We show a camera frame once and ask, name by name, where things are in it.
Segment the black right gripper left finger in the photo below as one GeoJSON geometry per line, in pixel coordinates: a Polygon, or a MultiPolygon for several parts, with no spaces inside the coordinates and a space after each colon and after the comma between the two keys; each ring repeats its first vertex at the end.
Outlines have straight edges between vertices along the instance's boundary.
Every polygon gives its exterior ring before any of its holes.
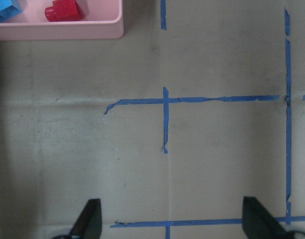
{"type": "Polygon", "coordinates": [[[71,239],[99,239],[102,234],[100,199],[89,199],[70,230],[71,239]]]}

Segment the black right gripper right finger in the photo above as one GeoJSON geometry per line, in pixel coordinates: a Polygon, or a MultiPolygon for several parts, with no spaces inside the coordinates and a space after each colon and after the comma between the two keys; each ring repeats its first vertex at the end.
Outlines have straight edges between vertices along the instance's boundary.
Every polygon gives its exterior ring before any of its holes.
{"type": "Polygon", "coordinates": [[[248,239],[286,239],[287,232],[255,197],[244,197],[242,229],[248,239]]]}

